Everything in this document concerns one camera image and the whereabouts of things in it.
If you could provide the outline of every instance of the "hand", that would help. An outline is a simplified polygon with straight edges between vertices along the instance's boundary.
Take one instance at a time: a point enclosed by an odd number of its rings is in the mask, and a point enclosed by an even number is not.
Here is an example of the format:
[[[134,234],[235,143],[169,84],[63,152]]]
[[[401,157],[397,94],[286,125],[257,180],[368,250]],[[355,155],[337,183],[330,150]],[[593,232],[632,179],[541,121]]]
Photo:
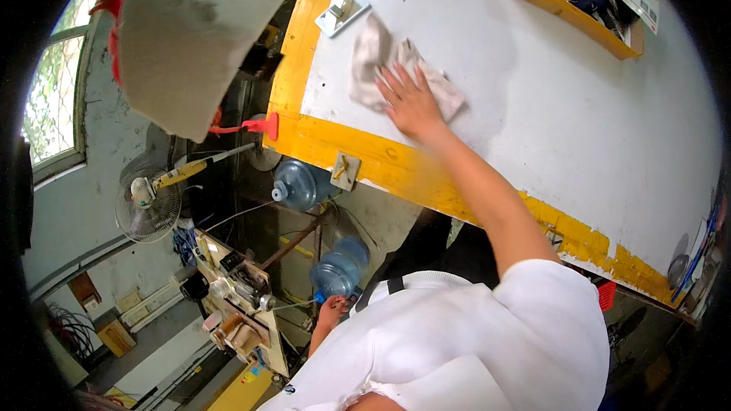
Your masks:
[[[317,317],[317,328],[320,330],[333,331],[340,322],[340,318],[348,312],[348,301],[345,296],[332,296],[325,300]]]
[[[436,136],[447,131],[447,125],[429,89],[424,72],[416,67],[414,83],[401,64],[397,62],[394,69],[401,78],[400,81],[385,67],[381,68],[381,73],[388,86],[380,78],[376,78],[378,90],[390,104],[384,110],[404,135],[431,147]]]

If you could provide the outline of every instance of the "wire mesh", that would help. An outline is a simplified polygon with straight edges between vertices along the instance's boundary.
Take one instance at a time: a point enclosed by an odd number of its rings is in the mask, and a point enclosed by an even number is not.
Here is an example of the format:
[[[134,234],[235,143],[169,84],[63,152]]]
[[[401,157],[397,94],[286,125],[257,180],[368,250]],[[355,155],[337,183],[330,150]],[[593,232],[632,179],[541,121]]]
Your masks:
[[[95,2],[71,0],[53,33],[88,24],[88,12]],[[75,88],[83,41],[78,36],[50,45],[33,74],[22,130],[31,144],[33,164],[75,145]]]

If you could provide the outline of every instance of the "window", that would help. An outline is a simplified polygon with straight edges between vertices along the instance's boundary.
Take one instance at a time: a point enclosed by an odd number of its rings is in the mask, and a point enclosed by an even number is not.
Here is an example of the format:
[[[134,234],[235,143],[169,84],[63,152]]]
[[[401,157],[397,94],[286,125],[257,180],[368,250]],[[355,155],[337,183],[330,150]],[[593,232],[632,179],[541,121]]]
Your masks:
[[[31,144],[36,183],[86,158],[83,80],[89,10],[96,0],[71,0],[48,39],[31,80],[23,137]]]

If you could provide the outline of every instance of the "blue plastic bottle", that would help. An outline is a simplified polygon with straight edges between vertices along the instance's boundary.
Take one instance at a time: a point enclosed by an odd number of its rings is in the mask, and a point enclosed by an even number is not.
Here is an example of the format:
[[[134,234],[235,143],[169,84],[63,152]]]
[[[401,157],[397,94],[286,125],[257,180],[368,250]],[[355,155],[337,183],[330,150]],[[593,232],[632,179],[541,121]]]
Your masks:
[[[322,303],[330,296],[352,296],[368,261],[368,247],[357,236],[335,242],[333,249],[310,270],[315,299]]]
[[[272,198],[291,209],[305,212],[332,196],[337,189],[330,184],[330,172],[288,159],[276,169]]]

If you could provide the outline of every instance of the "workbench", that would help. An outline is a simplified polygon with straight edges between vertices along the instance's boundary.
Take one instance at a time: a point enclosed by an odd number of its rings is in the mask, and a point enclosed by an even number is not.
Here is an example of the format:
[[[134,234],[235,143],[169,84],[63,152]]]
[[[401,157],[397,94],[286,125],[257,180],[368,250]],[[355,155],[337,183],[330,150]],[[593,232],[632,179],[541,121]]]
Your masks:
[[[386,115],[347,97],[367,14],[330,39],[315,18],[341,0],[297,0],[265,145],[332,169],[360,158],[358,181],[477,224],[449,177]],[[522,0],[368,0],[395,39],[467,96],[451,129],[520,191],[563,260],[671,308],[666,273],[683,234],[708,215],[721,131],[708,79],[677,12],[661,4],[645,52],[620,61]]]

